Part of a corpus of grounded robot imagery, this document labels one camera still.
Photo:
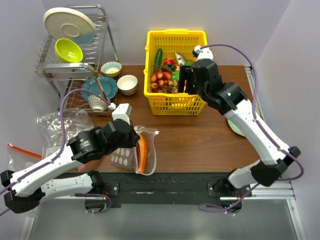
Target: wire shelf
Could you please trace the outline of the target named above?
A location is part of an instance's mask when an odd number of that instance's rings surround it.
[[[53,87],[58,96],[65,93],[60,93],[56,86],[57,81],[68,81],[68,88],[66,93],[72,89],[81,88],[83,81],[88,78],[94,78],[95,82],[101,92],[101,95],[106,98],[102,85],[99,81],[100,66],[104,46],[106,42],[107,32],[109,33],[112,48],[114,51],[115,59],[118,62],[118,55],[115,43],[110,31],[109,22],[105,9],[99,5],[68,5],[67,8],[84,10],[98,9],[102,13],[85,13],[93,22],[96,27],[96,32],[93,37],[92,43],[80,46],[83,52],[83,60],[79,63],[62,63],[55,54],[56,39],[52,35],[47,35],[42,44],[42,50],[39,53],[39,59],[35,65],[35,72],[42,78],[46,78],[48,83]],[[65,108],[83,108],[88,113],[94,113],[89,107],[89,104],[82,98],[81,93],[75,93],[69,96]],[[111,111],[107,109],[106,112],[99,112],[100,115],[110,115]]]

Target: robotic arm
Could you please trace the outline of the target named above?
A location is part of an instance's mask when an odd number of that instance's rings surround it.
[[[213,54],[209,48],[201,49],[196,46],[193,55],[197,57],[192,66],[183,66],[180,69],[178,91],[188,94],[199,95],[207,104],[219,111],[227,119],[232,121],[246,136],[260,156],[251,165],[234,169],[226,177],[220,179],[215,185],[215,191],[223,192],[232,196],[232,192],[245,185],[259,183],[269,187],[281,177],[293,160],[280,150],[291,153],[298,157],[301,152],[297,147],[289,147],[279,139],[267,124],[252,114],[252,103],[244,91],[234,82],[223,83],[219,74],[218,66],[213,61]],[[264,130],[280,146],[278,149],[263,130],[258,126],[259,121]]]
[[[16,182],[4,195],[5,205],[15,213],[24,213],[51,198],[70,194],[101,194],[104,182],[97,171],[71,178],[54,178],[89,161],[101,159],[118,148],[135,147],[140,137],[129,119],[131,110],[128,103],[120,104],[112,112],[113,121],[103,128],[95,127],[79,132],[68,141],[55,161],[52,158],[59,150],[24,170],[2,172],[0,177],[3,186]],[[49,164],[35,171],[47,162]],[[27,173],[28,176],[18,181],[19,177]]]

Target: white wall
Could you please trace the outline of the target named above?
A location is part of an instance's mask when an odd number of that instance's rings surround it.
[[[145,64],[150,30],[204,30],[208,43],[237,45],[256,61],[290,0],[42,0],[46,9],[67,4],[105,7],[122,64]],[[104,60],[113,61],[109,38]],[[218,64],[244,65],[230,49],[216,48]]]
[[[320,235],[319,10],[318,0],[291,0],[256,64],[266,121],[302,151],[305,174],[293,189],[310,240]]]
[[[7,143],[42,152],[36,119],[58,106],[58,95],[35,74],[34,64],[45,35],[40,0],[0,2],[0,172],[8,169]],[[6,209],[0,196],[0,212]],[[0,217],[0,239],[19,238],[24,214]]]

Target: clear plastic bag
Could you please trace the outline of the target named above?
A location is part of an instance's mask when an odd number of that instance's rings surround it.
[[[118,148],[111,154],[111,163],[119,168],[125,168],[134,171],[136,174],[149,176],[153,174],[157,166],[157,154],[155,148],[155,135],[159,131],[154,128],[147,128],[141,125],[135,126],[134,130],[143,134],[147,144],[147,159],[144,173],[138,172],[137,148]]]
[[[66,141],[77,136],[81,131],[88,131],[94,127],[88,113],[81,108],[67,109],[63,112],[63,122]],[[57,151],[62,144],[62,127],[60,112],[38,117],[37,124],[46,141],[42,146],[42,156],[46,157]]]

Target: cable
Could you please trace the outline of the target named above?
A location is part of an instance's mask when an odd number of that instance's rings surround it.
[[[242,200],[248,196],[256,187],[259,186],[259,183],[257,183],[256,185],[254,185],[249,191],[247,191],[238,201],[236,201],[234,204],[232,204],[231,206],[228,206],[226,208],[223,208],[221,206],[218,206],[218,205],[215,205],[215,204],[212,204],[212,203],[201,203],[198,205],[198,209],[202,212],[206,212],[206,213],[222,213],[222,212],[225,212],[225,211],[228,211],[232,208],[234,208],[236,205],[238,205],[239,203],[242,202]],[[209,209],[206,209],[206,208],[203,208],[202,206],[209,206],[209,207],[214,207],[214,208],[218,208],[219,210],[217,211],[211,211]]]
[[[85,193],[85,194],[82,194],[82,196],[85,196],[85,197],[103,197],[103,198],[106,198],[108,200],[108,205],[107,205],[107,208],[101,210],[101,211],[94,211],[92,210],[91,213],[92,214],[103,214],[105,213],[106,211],[108,211],[110,208],[111,208],[111,205],[112,205],[112,202],[111,202],[111,199],[110,197],[108,197],[107,195],[104,195],[104,194],[95,194],[95,193]]]
[[[255,120],[256,124],[259,126],[261,131],[264,133],[264,135],[272,142],[272,144],[275,145],[275,147],[277,149],[279,149],[281,152],[283,152],[285,155],[287,155],[293,161],[295,161],[296,164],[298,164],[298,166],[300,167],[300,173],[297,176],[294,176],[294,177],[291,177],[291,178],[286,178],[286,179],[279,179],[279,181],[292,181],[292,180],[296,180],[296,179],[301,178],[302,175],[304,174],[305,170],[304,170],[304,167],[302,166],[302,164],[300,163],[300,161],[295,156],[293,156],[290,152],[288,152],[287,150],[281,149],[280,145],[269,135],[269,133],[262,126],[262,124],[257,120],[256,104],[257,104],[257,97],[258,97],[258,84],[259,84],[259,81],[258,81],[257,70],[256,70],[256,67],[255,67],[254,63],[240,49],[238,49],[237,47],[235,47],[233,45],[230,45],[230,44],[225,44],[225,43],[209,44],[209,45],[206,45],[206,46],[202,46],[201,49],[209,48],[209,47],[215,47],[215,46],[223,46],[223,47],[232,48],[232,49],[236,50],[238,53],[240,53],[250,63],[250,65],[252,67],[252,71],[253,71],[253,76],[254,76],[254,90],[253,90],[253,101],[252,101],[253,119]]]
[[[6,186],[4,189],[2,189],[0,191],[0,195],[2,195],[5,191],[7,191],[8,189],[12,188],[16,183],[19,183],[22,179],[24,179],[25,177],[33,174],[34,172],[42,169],[43,167],[51,164],[51,161],[54,162],[55,160],[57,160],[60,155],[62,154],[62,152],[64,151],[64,147],[65,147],[65,144],[66,144],[66,129],[65,129],[65,123],[64,123],[64,106],[65,106],[65,102],[66,100],[68,99],[69,95],[75,93],[75,92],[88,92],[92,95],[95,95],[97,96],[98,98],[100,98],[101,100],[103,100],[107,105],[110,105],[110,103],[104,99],[102,96],[96,94],[95,92],[93,91],[90,91],[90,90],[87,90],[87,89],[84,89],[84,88],[79,88],[79,89],[74,89],[74,90],[71,90],[70,92],[68,92],[64,98],[62,99],[61,101],[61,104],[60,104],[60,119],[61,119],[61,128],[62,128],[62,144],[61,144],[61,148],[59,150],[59,152],[50,160],[50,161],[47,161],[37,167],[35,167],[34,169],[30,170],[29,172],[23,174],[22,176],[18,177],[17,178],[17,181],[14,181],[12,183],[10,183],[8,186]],[[4,212],[0,213],[0,216],[5,214],[6,212],[8,212],[9,210],[5,210]]]

